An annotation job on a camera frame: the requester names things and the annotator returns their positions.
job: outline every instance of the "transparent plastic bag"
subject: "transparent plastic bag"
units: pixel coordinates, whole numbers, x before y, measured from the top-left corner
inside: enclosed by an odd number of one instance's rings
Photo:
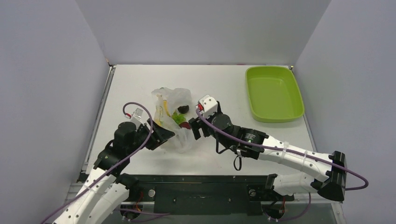
[[[192,106],[191,92],[188,89],[160,88],[151,92],[156,104],[154,121],[161,127],[173,131],[175,136],[162,145],[166,149],[175,149],[180,153],[192,148],[194,135],[191,130],[181,128],[177,122],[186,122],[185,114],[177,110],[181,106]]]

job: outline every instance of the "gray wall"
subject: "gray wall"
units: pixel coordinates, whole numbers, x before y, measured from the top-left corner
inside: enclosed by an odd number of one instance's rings
[[[294,64],[330,0],[76,0],[112,64]]]
[[[81,169],[108,65],[74,0],[0,2],[0,218],[38,223]]]
[[[332,0],[295,67],[318,151],[345,152],[370,181],[346,192],[349,224],[395,221],[395,10],[396,1]]]

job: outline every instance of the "green plastic bin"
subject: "green plastic bin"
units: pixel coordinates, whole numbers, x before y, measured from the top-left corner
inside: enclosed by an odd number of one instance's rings
[[[304,114],[304,103],[293,73],[279,66],[246,70],[247,93],[253,118],[260,122],[289,122]]]

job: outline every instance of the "white table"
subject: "white table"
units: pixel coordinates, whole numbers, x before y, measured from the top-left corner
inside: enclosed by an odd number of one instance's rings
[[[235,125],[266,132],[279,140],[312,151],[312,144],[303,117],[289,123],[268,124],[253,119],[249,109],[245,83],[247,65],[117,65],[106,104],[93,142],[87,173],[100,151],[113,139],[119,123],[128,121],[122,113],[126,102],[143,104],[154,115],[151,92],[160,87],[181,87],[191,90],[194,103],[205,94],[220,101],[223,113]],[[128,112],[135,107],[129,106]],[[142,175],[268,175],[293,174],[298,171],[269,161],[242,160],[242,170],[233,168],[235,154],[215,152],[215,139],[201,138],[190,151],[157,148],[139,151],[131,158],[125,173]]]

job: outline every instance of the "robotic arm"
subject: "robotic arm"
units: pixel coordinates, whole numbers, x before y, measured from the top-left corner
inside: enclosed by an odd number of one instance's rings
[[[234,125],[230,118],[221,112],[220,103],[209,95],[201,98],[196,108],[202,118],[209,122],[205,123],[200,117],[189,121],[196,140],[201,137],[199,130],[202,130],[204,137],[212,136],[216,139],[217,144],[220,143],[227,150],[233,151],[236,154],[234,162],[239,159],[241,164],[242,158],[248,157],[277,162],[301,171],[295,175],[269,175],[265,189],[273,190],[280,196],[293,195],[294,193],[318,193],[329,200],[344,200],[346,173],[307,157],[307,155],[314,155],[317,158],[346,167],[343,153],[335,151],[333,154],[320,154],[307,151],[292,146],[286,141],[279,141],[264,132]],[[137,109],[129,122],[123,122],[118,126],[114,133],[114,139],[99,154],[94,168],[78,194],[86,189],[88,192],[69,205],[53,224],[100,224],[121,202],[128,198],[130,193],[138,193],[139,180],[132,175],[121,174],[129,164],[129,160],[113,169],[95,186],[91,188],[89,186],[98,180],[106,170],[136,151],[145,141],[150,129],[140,121],[141,113],[142,110]],[[230,136],[220,134],[219,130]],[[173,132],[154,123],[151,137],[145,147],[154,150],[174,135]],[[263,149],[243,144],[240,140],[283,150]],[[288,149],[298,151],[304,156],[288,153]]]

